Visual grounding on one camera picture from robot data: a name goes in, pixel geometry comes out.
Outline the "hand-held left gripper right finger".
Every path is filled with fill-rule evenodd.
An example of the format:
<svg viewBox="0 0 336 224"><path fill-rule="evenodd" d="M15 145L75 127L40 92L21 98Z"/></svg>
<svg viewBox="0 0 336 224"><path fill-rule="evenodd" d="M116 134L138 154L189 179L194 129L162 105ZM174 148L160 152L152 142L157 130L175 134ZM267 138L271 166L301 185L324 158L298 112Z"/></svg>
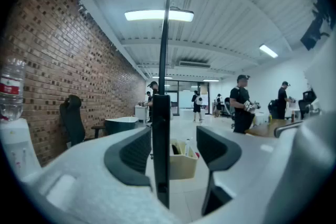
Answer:
<svg viewBox="0 0 336 224"><path fill-rule="evenodd" d="M215 183L214 173L229 170L241 157L241 147L204 126L196 128L197 148L209 170L207 190L202 205L202 215L217 210L234 197Z"/></svg>

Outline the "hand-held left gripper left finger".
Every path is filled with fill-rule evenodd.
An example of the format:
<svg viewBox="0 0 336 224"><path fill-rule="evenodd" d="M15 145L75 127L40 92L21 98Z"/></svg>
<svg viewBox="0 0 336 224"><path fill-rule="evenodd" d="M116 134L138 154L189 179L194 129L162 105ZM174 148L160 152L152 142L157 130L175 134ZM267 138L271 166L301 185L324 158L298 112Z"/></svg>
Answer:
<svg viewBox="0 0 336 224"><path fill-rule="evenodd" d="M151 129L135 129L135 134L111 145L104 154L107 170L127 186L150 187L145 175L148 156L152 150Z"/></svg>

